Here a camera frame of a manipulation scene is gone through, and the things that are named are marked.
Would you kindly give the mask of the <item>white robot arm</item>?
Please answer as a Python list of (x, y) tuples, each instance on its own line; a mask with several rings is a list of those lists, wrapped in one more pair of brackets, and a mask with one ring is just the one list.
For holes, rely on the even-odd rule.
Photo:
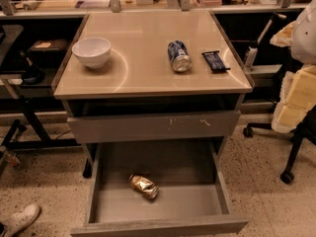
[(316, 0), (275, 34), (270, 44), (289, 47), (291, 57), (302, 63), (297, 72), (285, 72), (272, 120), (274, 131), (288, 133), (316, 106)]

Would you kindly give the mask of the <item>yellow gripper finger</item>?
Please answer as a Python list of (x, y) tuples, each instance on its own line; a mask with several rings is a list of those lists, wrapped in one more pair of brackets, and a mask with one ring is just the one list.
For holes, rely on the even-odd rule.
[(286, 71), (276, 104), (272, 129), (280, 133), (294, 130), (316, 106), (316, 66), (304, 64), (293, 73)]

